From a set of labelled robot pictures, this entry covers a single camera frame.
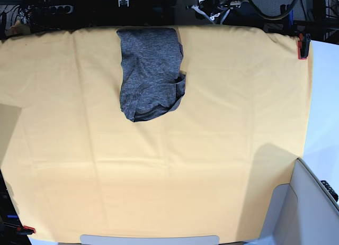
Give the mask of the red black clamp right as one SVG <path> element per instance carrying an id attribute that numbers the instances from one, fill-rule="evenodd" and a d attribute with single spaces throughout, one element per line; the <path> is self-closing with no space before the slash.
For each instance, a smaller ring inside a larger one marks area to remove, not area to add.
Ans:
<path id="1" fill-rule="evenodd" d="M 306 60 L 309 55 L 311 36 L 310 33 L 299 34 L 298 46 L 298 59 Z"/>

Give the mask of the black remote control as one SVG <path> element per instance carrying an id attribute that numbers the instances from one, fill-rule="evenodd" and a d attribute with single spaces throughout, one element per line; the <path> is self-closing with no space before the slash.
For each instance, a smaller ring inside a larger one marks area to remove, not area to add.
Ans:
<path id="1" fill-rule="evenodd" d="M 320 181 L 323 186 L 327 189 L 327 191 L 331 194 L 335 202 L 338 202 L 338 194 L 333 190 L 331 185 L 326 180 Z"/>

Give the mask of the yellow table cloth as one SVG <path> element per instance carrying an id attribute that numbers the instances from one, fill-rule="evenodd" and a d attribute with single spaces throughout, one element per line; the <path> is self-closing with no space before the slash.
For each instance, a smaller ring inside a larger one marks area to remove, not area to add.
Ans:
<path id="1" fill-rule="evenodd" d="M 185 95 L 138 123 L 115 28 L 1 43 L 1 172 L 35 239 L 260 235 L 304 150 L 313 59 L 256 28 L 176 30 Z"/>

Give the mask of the grey long-sleeve T-shirt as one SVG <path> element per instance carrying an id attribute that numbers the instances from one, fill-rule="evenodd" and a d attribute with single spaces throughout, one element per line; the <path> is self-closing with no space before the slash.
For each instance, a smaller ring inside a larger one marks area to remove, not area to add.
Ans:
<path id="1" fill-rule="evenodd" d="M 155 119 L 178 108 L 185 94 L 180 71 L 183 47 L 173 28 L 123 29 L 120 108 L 132 122 Z"/>

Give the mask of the black power strip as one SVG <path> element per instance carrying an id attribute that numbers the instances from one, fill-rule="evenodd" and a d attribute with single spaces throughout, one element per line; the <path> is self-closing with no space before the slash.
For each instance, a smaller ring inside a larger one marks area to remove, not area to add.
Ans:
<path id="1" fill-rule="evenodd" d="M 74 11 L 74 7 L 71 5 L 53 5 L 47 7 L 37 7 L 35 10 L 38 13 L 46 15 L 64 15 L 71 14 Z"/>

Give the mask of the red black clamp left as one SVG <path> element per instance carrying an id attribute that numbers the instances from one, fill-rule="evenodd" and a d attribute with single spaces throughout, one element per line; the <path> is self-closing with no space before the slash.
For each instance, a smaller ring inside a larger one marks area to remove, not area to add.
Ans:
<path id="1" fill-rule="evenodd" d="M 32 235 L 35 234 L 35 228 L 29 226 L 18 226 L 16 228 L 17 235 Z"/>

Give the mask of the white storage bin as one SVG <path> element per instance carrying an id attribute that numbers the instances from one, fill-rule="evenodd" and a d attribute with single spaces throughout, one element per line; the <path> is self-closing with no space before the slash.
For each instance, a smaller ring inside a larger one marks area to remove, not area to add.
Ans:
<path id="1" fill-rule="evenodd" d="M 338 244 L 338 204 L 302 159 L 274 189 L 257 243 Z"/>

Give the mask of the red black clamp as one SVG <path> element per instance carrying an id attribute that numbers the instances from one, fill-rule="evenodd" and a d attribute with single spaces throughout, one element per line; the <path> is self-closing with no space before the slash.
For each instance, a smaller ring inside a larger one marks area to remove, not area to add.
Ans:
<path id="1" fill-rule="evenodd" d="M 310 33 L 299 34 L 298 46 L 298 59 L 306 60 L 309 55 L 311 36 Z"/>
<path id="2" fill-rule="evenodd" d="M 18 226 L 16 228 L 17 235 L 32 235 L 35 234 L 35 228 L 29 226 Z"/>

